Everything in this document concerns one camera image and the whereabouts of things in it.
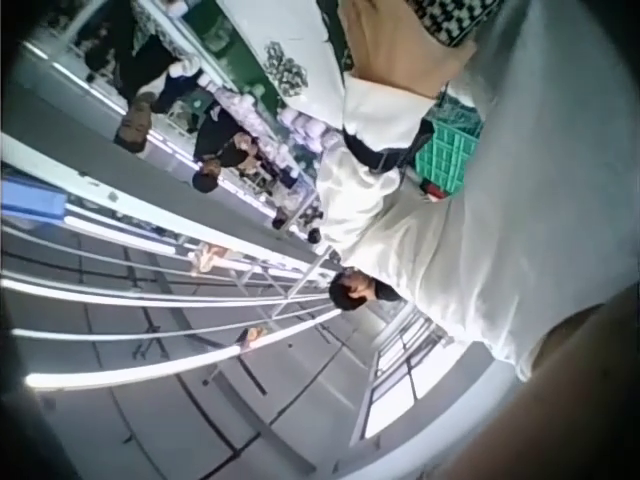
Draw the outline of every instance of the window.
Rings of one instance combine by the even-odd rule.
[[[467,346],[416,310],[378,353],[360,438],[371,438],[409,410],[446,375]]]

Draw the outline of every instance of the plastic crate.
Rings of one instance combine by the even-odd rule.
[[[416,172],[442,191],[453,194],[464,183],[465,165],[478,139],[442,122],[433,124],[433,138],[416,154]]]

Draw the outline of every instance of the green crate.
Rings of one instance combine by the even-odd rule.
[[[416,155],[416,172],[440,190],[456,193],[464,182],[464,168],[478,139],[460,130],[434,121],[431,141]]]

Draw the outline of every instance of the checkered bag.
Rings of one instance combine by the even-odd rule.
[[[504,0],[406,0],[429,34],[446,47],[457,47]]]

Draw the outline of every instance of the white shirt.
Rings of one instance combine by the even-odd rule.
[[[526,379],[554,326],[639,278],[640,102],[574,0],[532,2],[508,53],[461,193],[426,203],[342,142],[317,188],[323,238],[345,265]],[[471,81],[491,78],[492,61],[466,72]],[[375,150],[407,147],[431,106],[349,77],[345,88],[345,128]]]

